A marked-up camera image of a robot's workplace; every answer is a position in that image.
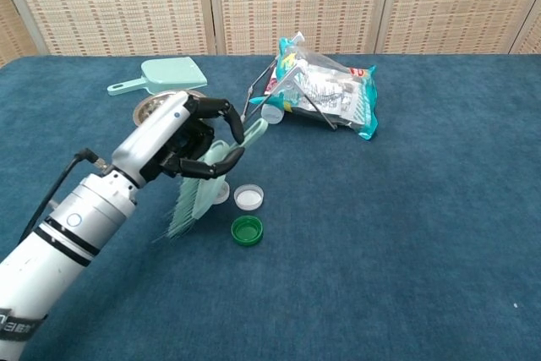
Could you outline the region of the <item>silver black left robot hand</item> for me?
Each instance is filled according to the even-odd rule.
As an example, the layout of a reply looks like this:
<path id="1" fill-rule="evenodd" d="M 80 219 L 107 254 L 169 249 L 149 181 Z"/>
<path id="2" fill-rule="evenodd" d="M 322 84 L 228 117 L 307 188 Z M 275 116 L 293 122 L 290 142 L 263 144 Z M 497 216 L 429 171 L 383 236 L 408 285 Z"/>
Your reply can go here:
<path id="1" fill-rule="evenodd" d="M 206 164 L 200 158 L 210 149 L 215 130 L 206 118 L 223 118 L 238 146 L 222 160 Z M 164 173 L 173 178 L 211 179 L 232 170 L 245 149 L 244 128 L 227 99 L 191 95 L 179 91 L 161 104 L 112 153 L 111 169 L 138 189 Z"/>

